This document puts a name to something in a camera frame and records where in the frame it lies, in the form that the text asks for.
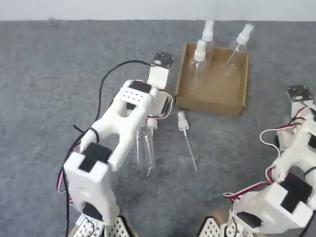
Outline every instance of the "wire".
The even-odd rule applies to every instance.
[[[256,184],[253,184],[253,185],[251,185],[251,186],[249,186],[247,188],[244,188],[244,189],[242,189],[242,190],[240,190],[240,191],[238,191],[237,193],[234,193],[234,194],[233,193],[223,193],[223,196],[225,198],[233,198],[233,199],[235,199],[235,198],[238,198],[239,196],[241,196],[241,195],[243,195],[243,194],[245,194],[245,193],[247,193],[247,192],[249,192],[249,191],[251,191],[251,190],[253,190],[253,189],[257,188],[257,187],[259,187],[259,186],[270,185],[270,184],[271,184],[270,182],[258,182]]]
[[[272,176],[271,176],[271,171],[274,169],[274,167],[275,167],[275,165],[271,165],[271,166],[269,166],[267,169],[266,169],[266,178],[267,178],[267,180],[270,182],[270,183],[273,183],[274,182],[274,180],[273,180],[273,178],[272,178]]]
[[[100,87],[99,87],[99,97],[98,97],[98,109],[97,109],[97,114],[95,116],[94,121],[97,121],[100,117],[100,112],[101,112],[101,97],[102,97],[102,88],[103,88],[103,84],[104,81],[106,80],[106,78],[110,75],[111,72],[113,72],[115,69],[125,65],[125,64],[129,64],[129,63],[140,63],[143,65],[147,65],[147,66],[151,66],[150,63],[147,63],[145,61],[141,61],[141,60],[129,60],[129,61],[125,61],[122,62],[120,64],[117,64],[116,66],[114,66],[113,68],[111,68],[102,78],[101,83],[100,83]],[[81,138],[86,134],[86,132],[88,131],[85,130],[83,131],[73,142],[73,144],[70,146],[70,148],[68,149],[66,156],[64,158],[64,162],[63,165],[60,169],[60,173],[62,173],[62,179],[65,185],[65,193],[66,193],[66,237],[68,237],[68,232],[69,232],[69,206],[70,206],[70,196],[69,196],[69,189],[68,189],[68,183],[67,183],[67,177],[66,177],[66,173],[65,173],[65,169],[64,169],[64,164],[67,161],[67,159],[69,158],[69,156],[71,155],[71,153],[73,152],[74,148],[76,146],[78,146]]]
[[[302,230],[302,232],[300,233],[299,237],[303,237],[307,230],[309,229],[309,227],[311,226],[311,223],[313,221],[313,219],[315,218],[315,215],[316,215],[316,210],[313,211],[313,214],[312,214],[312,217],[310,218],[309,222],[307,223],[307,225],[305,226],[305,228]]]
[[[235,228],[236,228],[236,230],[235,230],[235,234],[234,234],[234,237],[236,237],[236,236],[237,236],[237,232],[238,232],[237,223],[236,223],[236,221],[235,221],[234,217],[232,217],[232,220],[233,220],[234,225],[235,225]]]
[[[104,81],[106,80],[106,78],[111,74],[111,72],[113,72],[115,69],[125,65],[125,64],[129,64],[129,63],[141,63],[141,64],[144,64],[144,65],[147,65],[147,66],[151,66],[150,63],[147,63],[145,61],[141,61],[141,60],[129,60],[129,61],[126,61],[126,62],[122,62],[120,64],[117,64],[116,66],[114,66],[113,68],[111,68],[110,70],[108,70],[108,72],[104,75],[104,77],[102,78],[101,80],[101,83],[100,83],[100,87],[99,87],[99,97],[98,97],[98,110],[97,110],[97,114],[95,116],[95,119],[94,121],[97,121],[100,117],[100,112],[101,112],[101,98],[102,98],[102,88],[103,88],[103,84],[104,84]]]
[[[90,236],[93,235],[93,233],[94,233],[94,231],[95,231],[95,225],[94,225],[93,222],[90,221],[88,218],[86,218],[86,219],[87,219],[87,221],[90,222],[90,223],[92,224],[92,226],[93,226],[93,227],[92,227],[92,228],[93,228],[92,232],[91,232],[89,235],[85,236],[85,237],[90,237]]]
[[[260,139],[260,141],[261,141],[262,144],[264,144],[264,145],[266,145],[266,146],[269,146],[269,147],[273,147],[274,149],[276,149],[276,151],[277,151],[277,158],[279,158],[280,155],[281,155],[279,148],[278,148],[275,144],[265,142],[265,141],[262,139],[262,135],[263,135],[264,133],[266,133],[266,132],[269,132],[269,131],[281,131],[281,130],[285,130],[285,129],[288,129],[288,128],[296,127],[297,125],[299,125],[299,124],[294,123],[294,124],[291,124],[291,125],[285,125],[285,126],[281,126],[281,127],[277,127],[277,128],[273,128],[273,129],[264,130],[263,132],[260,133],[259,139]]]

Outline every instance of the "robotic arm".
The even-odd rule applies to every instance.
[[[263,190],[245,192],[232,201],[229,220],[221,226],[223,236],[284,233],[307,226],[312,218],[316,210],[316,106],[295,106],[300,122],[277,133],[284,152],[270,166],[272,181]],[[289,172],[293,166],[304,172],[305,180]]]
[[[168,96],[162,90],[172,63],[172,55],[159,52],[152,61],[147,83],[126,81],[108,110],[81,139],[79,152],[72,152],[64,164],[75,209],[105,226],[112,226],[119,214],[111,173],[122,166],[145,119],[166,109]],[[98,145],[113,133],[119,135],[113,152]]]

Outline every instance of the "cardboard tray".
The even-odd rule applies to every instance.
[[[249,55],[240,55],[239,67],[231,76],[225,74],[225,62],[232,51],[217,47],[213,60],[207,67],[203,86],[191,90],[189,63],[196,44],[186,43],[183,49],[181,69],[175,91],[175,105],[190,110],[214,112],[222,115],[240,115],[246,103]]]

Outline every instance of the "bottle cap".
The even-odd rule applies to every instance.
[[[243,28],[242,32],[238,35],[238,37],[236,39],[237,43],[239,43],[241,45],[247,44],[252,30],[253,30],[253,25],[246,24],[245,27]]]
[[[205,48],[206,48],[205,41],[199,39],[197,41],[197,47],[194,52],[194,60],[198,62],[203,62],[205,60]]]
[[[214,26],[214,21],[205,21],[204,31],[202,34],[202,40],[204,41],[213,40],[213,26]]]
[[[178,128],[179,131],[186,131],[189,129],[189,124],[183,111],[178,112]]]

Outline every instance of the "plastic bottle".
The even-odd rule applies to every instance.
[[[154,129],[157,125],[157,120],[148,123],[149,119],[143,123],[139,131],[136,132],[136,148],[137,148],[137,163],[148,169],[149,172],[156,166],[155,150],[154,150]]]
[[[213,26],[214,21],[205,21],[205,26],[202,34],[202,40],[206,42],[206,61],[208,64],[212,62],[213,59],[213,49],[214,49],[214,41],[213,41]]]
[[[230,44],[230,49],[233,51],[228,58],[225,67],[226,75],[231,76],[234,71],[240,66],[242,56],[247,51],[247,42],[253,30],[252,24],[246,24],[242,32],[238,35],[237,39]]]
[[[201,39],[198,40],[197,47],[194,52],[194,57],[190,60],[190,77],[192,90],[195,90],[200,85],[207,69],[205,50],[206,42]]]

